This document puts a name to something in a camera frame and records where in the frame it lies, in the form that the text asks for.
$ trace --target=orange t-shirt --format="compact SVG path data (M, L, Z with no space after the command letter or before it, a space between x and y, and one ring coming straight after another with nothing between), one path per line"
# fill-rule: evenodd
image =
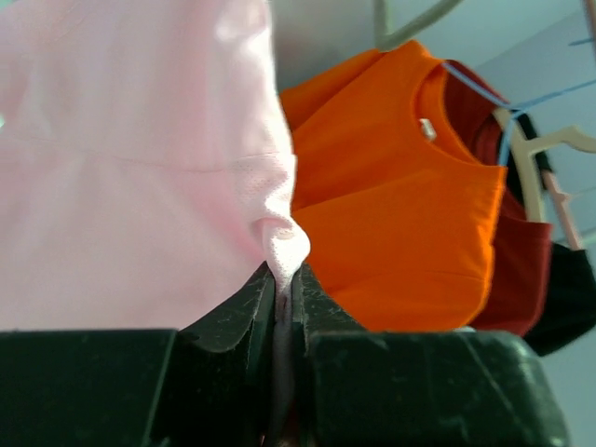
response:
M307 261L373 331L465 326L490 289L505 169L447 153L423 134L418 110L442 98L420 91L440 63L412 41L281 94Z

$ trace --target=pink fabric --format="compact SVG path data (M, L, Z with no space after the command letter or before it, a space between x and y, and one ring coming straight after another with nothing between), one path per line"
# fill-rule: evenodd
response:
M18 0L0 114L0 330L182 328L308 253L265 0Z

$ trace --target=white wall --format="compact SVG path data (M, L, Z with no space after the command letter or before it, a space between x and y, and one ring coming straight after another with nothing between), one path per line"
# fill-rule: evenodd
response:
M392 29L438 2L386 1ZM373 0L269 3L276 25L281 88L303 82L374 45ZM580 9L580 0L466 0L416 39L439 58L476 66Z
M501 56L477 68L489 84L513 102L530 100L596 78L591 45L568 44L588 36L581 13L551 26ZM538 106L531 111L536 127L548 133L578 124L596 136L596 86ZM567 192L596 186L596 156L567 147L549 152L562 188ZM581 231L596 226L596 191L572 202ZM556 222L552 208L551 222ZM561 237L557 227L555 237ZM596 247L589 250L596 262ZM577 447L596 445L596 332L544 359L544 366L565 411Z

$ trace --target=clothes hanger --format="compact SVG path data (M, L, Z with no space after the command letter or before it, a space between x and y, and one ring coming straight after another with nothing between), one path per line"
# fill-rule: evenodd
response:
M581 234L581 239L583 242L584 247L589 247L590 245L596 244L596 228L591 228L590 230ZM556 241L559 244L567 243L567 239L565 237Z
M502 107L493 112L493 116L504 131L511 129L509 145L520 173L521 191L528 219L532 222L546 222L544 199L541 194L539 172L534 163L534 156L551 147L566 143L578 151L596 154L596 139L583 133L577 126L569 126L532 140L523 137L520 125L513 121L512 113ZM564 193L552 172L542 172L547 189L552 197L555 210L562 224L563 232L572 250L583 250L581 236L576 230L569 211L571 196Z
M397 31L391 32L388 0L374 0L374 44L381 51L390 51L436 23L463 0L441 0Z
M517 104L511 104L508 102L504 102L503 100L501 100L500 98L496 97L493 93L491 93L490 91L488 91L487 89L483 88L482 86L479 86L478 84L476 84L472 79L470 79L469 77L467 77L465 74L461 73L459 70L457 70L455 67L453 67L452 65L449 64L449 62L444 62L441 65L445 70L447 70L451 75L455 76L457 79L459 79L461 82L463 82L464 84L466 84L468 87L470 87L472 90L474 90L476 93L478 93L479 95L481 95L482 97L486 98L488 101L494 103L497 107L503 108L507 111L513 112L513 114L510 115L509 119L511 120L509 125L507 125L505 128L503 128L504 130L504 136L507 138L503 138L501 141L501 146L499 148L499 159L498 159L498 165L499 166L506 166L508 163L508 157L509 157L509 147L508 147L508 142L509 142L509 137L510 137L510 133L515 129L513 127L514 122L516 121L516 118L518 116L523 115L524 113L526 113L530 108L537 106L538 104L541 104L543 102L548 102L554 98L559 98L561 96L564 96L568 93L572 93L576 90L581 90L582 88L586 88L586 87L590 87L593 85L596 85L596 79L592 79L588 82L583 82L581 84L577 84L575 86L569 87L569 88L565 88L563 90L557 90L557 91L553 91L552 93L546 94L544 96L538 97L535 100L531 100L531 101L527 101L527 102L520 102ZM593 141L593 139L582 133L581 131L578 130L578 132L582 135L584 135L584 137L590 141Z

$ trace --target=blue string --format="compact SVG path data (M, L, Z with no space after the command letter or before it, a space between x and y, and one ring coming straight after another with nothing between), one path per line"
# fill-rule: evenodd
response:
M591 37L581 40L574 40L571 44L569 44L569 47L577 47L578 45L589 44L592 40L594 39L592 39Z
M576 91L576 90L581 90L582 88L596 85L596 79L592 79L591 81L583 82L576 86L564 88L563 90L553 91L552 93L543 95L543 96L536 98L534 100L531 100L531 101L519 102L517 104L510 104L508 102L504 102L500 98L497 98L493 93L488 91L486 88L479 86L477 83L472 81L469 77L467 77L465 74L461 73L459 70L457 70L456 68L451 66L448 62L444 62L442 64L442 66L443 66L443 68L445 68L445 70L447 70L449 73L451 73L457 79L459 79L461 82L466 84L472 90L477 92L479 95L486 98L488 101L498 105L499 107L503 107L504 109L508 109L511 112L513 112L511 114L511 119L509 120L508 125L505 129L505 132L503 134L503 138L501 139L501 145L499 147L499 158L498 158L498 162L497 162L499 166L507 165L507 162L509 159L509 141L511 140L511 134L513 133L513 126L515 125L515 121L517 120L517 118L519 116L527 113L527 111L529 109L531 109L532 107L534 107L538 104L550 101L554 98L564 96L564 95L571 93L573 91Z

